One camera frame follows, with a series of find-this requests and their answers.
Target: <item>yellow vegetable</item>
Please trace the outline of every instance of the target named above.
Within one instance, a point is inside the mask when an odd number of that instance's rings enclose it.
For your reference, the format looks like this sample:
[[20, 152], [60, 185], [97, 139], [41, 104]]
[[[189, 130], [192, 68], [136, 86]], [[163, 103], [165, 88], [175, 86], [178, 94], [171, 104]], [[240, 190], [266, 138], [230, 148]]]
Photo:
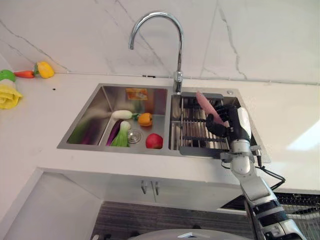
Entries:
[[0, 83], [0, 109], [11, 109], [18, 103], [22, 94], [13, 87]]
[[140, 124], [140, 126], [142, 127], [148, 127], [152, 125], [152, 115], [151, 113], [143, 113], [139, 116], [138, 118], [138, 123]]
[[42, 78], [47, 79], [51, 78], [55, 74], [55, 71], [52, 69], [49, 63], [45, 61], [39, 61], [34, 66], [34, 74], [37, 73], [39, 73]]

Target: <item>purple eggplant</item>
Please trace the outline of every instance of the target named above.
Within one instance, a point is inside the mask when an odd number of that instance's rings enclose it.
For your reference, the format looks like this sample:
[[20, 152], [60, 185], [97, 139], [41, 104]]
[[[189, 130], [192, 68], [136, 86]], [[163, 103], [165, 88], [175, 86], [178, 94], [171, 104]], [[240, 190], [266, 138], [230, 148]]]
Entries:
[[119, 119], [115, 122], [115, 124], [112, 127], [112, 130], [110, 132], [108, 141], [106, 142], [106, 146], [110, 146], [112, 141], [115, 139], [115, 137], [117, 136], [119, 130], [120, 130], [120, 124], [123, 122], [122, 119]]

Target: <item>faucet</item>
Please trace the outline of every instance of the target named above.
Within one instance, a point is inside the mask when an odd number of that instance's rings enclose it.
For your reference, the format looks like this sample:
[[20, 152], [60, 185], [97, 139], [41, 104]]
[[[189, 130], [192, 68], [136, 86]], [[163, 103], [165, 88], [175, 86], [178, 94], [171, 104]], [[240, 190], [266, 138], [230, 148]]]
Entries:
[[179, 34], [179, 53], [178, 53], [178, 66], [177, 70], [173, 73], [173, 90], [180, 94], [181, 93], [181, 87], [182, 87], [182, 80], [183, 80], [183, 73], [181, 71], [181, 55], [182, 55], [182, 48], [184, 45], [184, 31], [180, 25], [180, 22], [170, 13], [165, 11], [152, 11], [147, 13], [146, 15], [142, 16], [133, 26], [133, 29], [130, 34], [129, 38], [129, 49], [134, 49], [134, 42], [135, 42], [135, 36], [138, 32], [139, 28], [142, 24], [144, 24], [146, 21], [152, 18], [161, 17], [161, 18], [167, 18], [169, 19], [177, 28], [178, 34]]

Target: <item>metal rack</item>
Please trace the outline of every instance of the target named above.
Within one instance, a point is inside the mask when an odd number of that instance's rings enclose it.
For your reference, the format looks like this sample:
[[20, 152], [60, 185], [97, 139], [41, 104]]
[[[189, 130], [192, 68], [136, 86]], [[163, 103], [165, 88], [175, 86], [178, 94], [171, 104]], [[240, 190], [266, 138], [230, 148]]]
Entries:
[[[320, 240], [320, 195], [284, 192], [274, 194], [288, 217], [294, 219], [306, 239]], [[221, 208], [244, 211], [244, 202], [245, 196], [240, 195]]]
[[[211, 99], [210, 103], [213, 106], [217, 103], [223, 104], [222, 100], [214, 99]], [[217, 153], [229, 150], [226, 138], [218, 137], [207, 130], [206, 113], [194, 97], [181, 98], [180, 126], [180, 149], [203, 148], [217, 150]]]

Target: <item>sink drain strainer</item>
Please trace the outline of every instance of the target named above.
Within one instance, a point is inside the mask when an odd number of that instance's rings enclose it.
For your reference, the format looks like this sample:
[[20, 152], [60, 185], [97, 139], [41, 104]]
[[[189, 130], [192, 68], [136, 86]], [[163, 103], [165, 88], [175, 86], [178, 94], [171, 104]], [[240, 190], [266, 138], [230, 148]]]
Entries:
[[142, 138], [142, 133], [138, 130], [132, 129], [128, 131], [128, 142], [130, 144], [138, 143]]

